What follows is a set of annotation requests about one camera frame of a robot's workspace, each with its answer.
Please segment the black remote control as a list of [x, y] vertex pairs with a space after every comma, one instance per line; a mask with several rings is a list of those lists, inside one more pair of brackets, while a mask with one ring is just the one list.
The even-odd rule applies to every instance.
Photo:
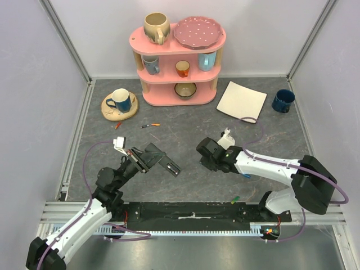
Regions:
[[[166, 169], [174, 177], [179, 176], [182, 169], [161, 149], [155, 146], [153, 143], [149, 143], [145, 148], [146, 166], [152, 168], [154, 165], [159, 164]], [[168, 168], [167, 164], [173, 164], [179, 170], [178, 175], [174, 175]]]

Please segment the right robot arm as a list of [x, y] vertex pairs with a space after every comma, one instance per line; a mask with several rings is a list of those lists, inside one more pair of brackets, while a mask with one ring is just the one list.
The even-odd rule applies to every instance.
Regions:
[[241, 147], [211, 138], [203, 139], [196, 151], [202, 156], [201, 164], [211, 171], [249, 174], [264, 177], [287, 185], [281, 191], [271, 191], [263, 196], [257, 208], [263, 221], [271, 221], [286, 210], [299, 207], [324, 215], [330, 204], [337, 180], [315, 158], [304, 155], [300, 160], [279, 159], [245, 152]]

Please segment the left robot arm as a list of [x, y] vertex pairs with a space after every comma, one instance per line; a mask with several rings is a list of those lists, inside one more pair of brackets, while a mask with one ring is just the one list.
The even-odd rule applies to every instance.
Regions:
[[172, 175], [181, 171], [167, 154], [149, 143], [145, 150], [125, 149], [125, 138], [112, 141], [114, 149], [123, 154], [118, 169], [105, 167], [97, 175], [96, 189], [89, 200], [67, 223], [45, 239], [36, 237], [29, 246], [25, 266], [27, 269], [66, 269], [81, 246], [100, 226], [118, 221], [124, 213], [124, 186], [138, 172], [147, 173], [160, 164]]

